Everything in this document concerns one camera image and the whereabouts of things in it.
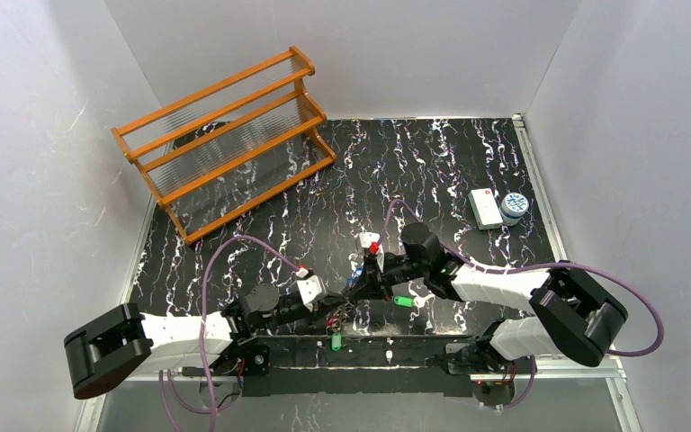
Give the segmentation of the green key tag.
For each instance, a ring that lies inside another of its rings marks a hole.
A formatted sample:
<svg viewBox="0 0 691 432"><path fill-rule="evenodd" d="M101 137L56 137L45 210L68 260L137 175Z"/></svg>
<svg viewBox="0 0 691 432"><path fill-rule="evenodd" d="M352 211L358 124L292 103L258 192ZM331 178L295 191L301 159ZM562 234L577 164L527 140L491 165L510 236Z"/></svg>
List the green key tag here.
<svg viewBox="0 0 691 432"><path fill-rule="evenodd" d="M343 348L343 337L341 333L334 333L330 338L330 349L333 352L338 352Z"/></svg>
<svg viewBox="0 0 691 432"><path fill-rule="evenodd" d="M426 299L424 297L408 297L397 295L393 298L393 303L402 308L423 309L426 307Z"/></svg>

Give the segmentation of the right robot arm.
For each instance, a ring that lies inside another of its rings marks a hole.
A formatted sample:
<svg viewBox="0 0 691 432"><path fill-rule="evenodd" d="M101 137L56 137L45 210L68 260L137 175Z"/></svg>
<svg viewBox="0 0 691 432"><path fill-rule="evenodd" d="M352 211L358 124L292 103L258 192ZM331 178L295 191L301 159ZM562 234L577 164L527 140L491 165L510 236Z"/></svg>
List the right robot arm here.
<svg viewBox="0 0 691 432"><path fill-rule="evenodd" d="M436 297L486 302L525 312L501 319L467 347L446 357L459 366L492 368L522 357L564 355L595 367L628 319L626 308L587 271L570 262L546 269L480 270L449 252L426 224L400 233L403 253L383 250L377 233L359 233L362 271L344 295L350 301L392 298L393 287L420 280Z"/></svg>

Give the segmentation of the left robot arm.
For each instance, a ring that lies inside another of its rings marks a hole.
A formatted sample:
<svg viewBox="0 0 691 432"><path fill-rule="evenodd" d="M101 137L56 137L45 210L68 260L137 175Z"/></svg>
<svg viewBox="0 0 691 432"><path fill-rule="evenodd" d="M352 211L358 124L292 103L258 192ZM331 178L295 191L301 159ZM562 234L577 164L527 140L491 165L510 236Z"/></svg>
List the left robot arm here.
<svg viewBox="0 0 691 432"><path fill-rule="evenodd" d="M317 276L296 285L282 295L262 283L204 317L152 315L132 302L116 306L64 338L73 395L92 399L133 375L233 363L259 333L317 319L347 302Z"/></svg>

